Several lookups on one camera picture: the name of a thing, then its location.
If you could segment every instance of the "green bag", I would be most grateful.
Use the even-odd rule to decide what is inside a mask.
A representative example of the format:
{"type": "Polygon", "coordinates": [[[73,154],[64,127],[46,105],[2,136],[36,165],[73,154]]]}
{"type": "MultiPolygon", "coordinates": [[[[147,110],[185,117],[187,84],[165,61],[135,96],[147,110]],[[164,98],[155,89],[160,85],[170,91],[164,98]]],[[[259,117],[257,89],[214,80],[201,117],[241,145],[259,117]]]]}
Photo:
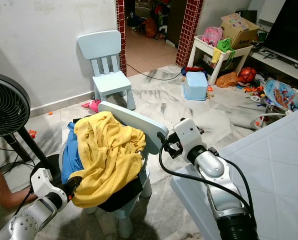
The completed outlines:
{"type": "Polygon", "coordinates": [[[227,69],[231,64],[231,62],[234,58],[234,53],[235,53],[235,50],[233,48],[231,48],[230,39],[227,38],[227,39],[218,41],[217,48],[224,53],[226,53],[228,50],[231,50],[230,56],[224,66],[224,68],[227,69]]]}

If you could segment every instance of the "yellow sweater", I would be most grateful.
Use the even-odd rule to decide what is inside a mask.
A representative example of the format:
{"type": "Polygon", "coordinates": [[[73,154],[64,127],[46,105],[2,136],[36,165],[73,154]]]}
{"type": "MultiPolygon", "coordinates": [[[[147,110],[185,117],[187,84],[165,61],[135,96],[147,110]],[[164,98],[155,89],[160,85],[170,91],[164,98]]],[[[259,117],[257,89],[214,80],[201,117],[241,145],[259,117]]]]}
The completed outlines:
{"type": "Polygon", "coordinates": [[[103,111],[80,119],[74,127],[84,170],[73,203],[81,208],[97,206],[135,179],[142,167],[145,147],[143,131],[122,126],[111,112],[103,111]]]}

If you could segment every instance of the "electric fan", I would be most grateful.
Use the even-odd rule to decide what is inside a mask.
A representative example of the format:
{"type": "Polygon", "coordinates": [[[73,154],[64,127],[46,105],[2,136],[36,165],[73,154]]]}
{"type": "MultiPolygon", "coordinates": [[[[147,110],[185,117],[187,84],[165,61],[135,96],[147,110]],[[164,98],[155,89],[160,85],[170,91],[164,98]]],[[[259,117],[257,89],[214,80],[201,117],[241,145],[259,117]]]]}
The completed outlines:
{"type": "Polygon", "coordinates": [[[28,152],[14,138],[13,133],[18,132],[40,162],[33,169],[33,174],[38,168],[49,169],[54,185],[61,182],[61,172],[58,165],[58,154],[46,157],[31,138],[24,125],[30,115],[30,99],[20,84],[11,78],[0,74],[0,137],[14,149],[14,151],[27,162],[31,160],[28,152]]]}

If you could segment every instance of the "blue plastic box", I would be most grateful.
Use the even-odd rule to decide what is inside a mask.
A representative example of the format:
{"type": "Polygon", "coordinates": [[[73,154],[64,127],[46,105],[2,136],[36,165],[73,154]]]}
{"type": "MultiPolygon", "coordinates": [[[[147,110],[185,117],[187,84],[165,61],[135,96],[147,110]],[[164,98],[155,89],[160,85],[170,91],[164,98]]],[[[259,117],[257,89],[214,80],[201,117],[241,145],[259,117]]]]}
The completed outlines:
{"type": "Polygon", "coordinates": [[[183,93],[187,100],[207,99],[208,81],[203,72],[188,72],[183,83],[183,93]]]}

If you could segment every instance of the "child's chair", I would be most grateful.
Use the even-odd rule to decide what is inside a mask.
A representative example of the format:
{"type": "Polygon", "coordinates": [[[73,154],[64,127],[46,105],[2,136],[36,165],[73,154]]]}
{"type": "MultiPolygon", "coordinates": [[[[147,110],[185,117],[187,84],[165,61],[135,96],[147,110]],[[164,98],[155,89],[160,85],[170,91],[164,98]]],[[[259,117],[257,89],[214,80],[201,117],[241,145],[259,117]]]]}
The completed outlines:
{"type": "MultiPolygon", "coordinates": [[[[136,197],[133,197],[133,199],[130,199],[130,201],[126,205],[112,212],[118,218],[118,221],[119,221],[119,224],[118,224],[119,235],[122,238],[126,239],[130,237],[133,233],[133,226],[130,220],[130,214],[139,196],[141,195],[144,198],[146,198],[146,197],[149,197],[152,193],[151,183],[149,179],[150,172],[148,169],[146,169],[146,166],[147,166],[149,154],[156,155],[159,152],[159,149],[162,145],[160,140],[157,137],[157,133],[161,132],[166,137],[169,131],[167,127],[164,126],[163,124],[157,123],[156,121],[146,116],[140,115],[138,113],[135,113],[123,107],[114,105],[107,101],[101,102],[98,105],[98,110],[99,112],[110,111],[112,112],[114,117],[118,121],[120,121],[123,125],[132,126],[136,129],[141,129],[145,133],[146,146],[142,153],[142,156],[144,157],[144,164],[138,175],[143,187],[143,191],[139,193],[136,197]]],[[[66,143],[63,145],[60,151],[60,156],[59,156],[60,169],[62,169],[62,156],[63,156],[65,145],[66,143]]],[[[87,212],[89,214],[93,213],[95,210],[96,210],[96,207],[87,208],[87,212]]]]}
{"type": "Polygon", "coordinates": [[[127,94],[128,109],[135,109],[131,83],[119,70],[120,32],[112,30],[82,35],[78,37],[78,44],[83,56],[91,60],[95,99],[106,101],[108,95],[116,92],[121,96],[127,94]]]}

